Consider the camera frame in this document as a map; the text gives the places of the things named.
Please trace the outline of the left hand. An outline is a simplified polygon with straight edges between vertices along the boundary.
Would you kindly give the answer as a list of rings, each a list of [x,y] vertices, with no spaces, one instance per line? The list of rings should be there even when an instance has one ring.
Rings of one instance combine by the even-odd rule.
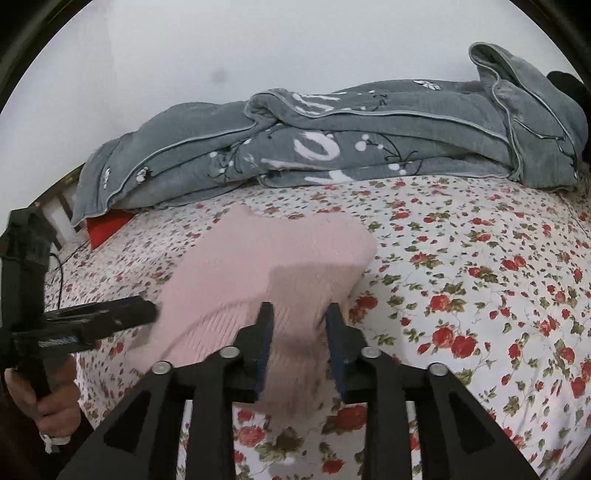
[[[24,377],[15,369],[6,369],[4,378],[9,395],[24,415],[35,422],[41,434],[69,437],[81,424],[80,391],[75,383],[76,360],[72,356],[63,360],[48,360],[45,369],[51,391],[49,395],[38,400]]]

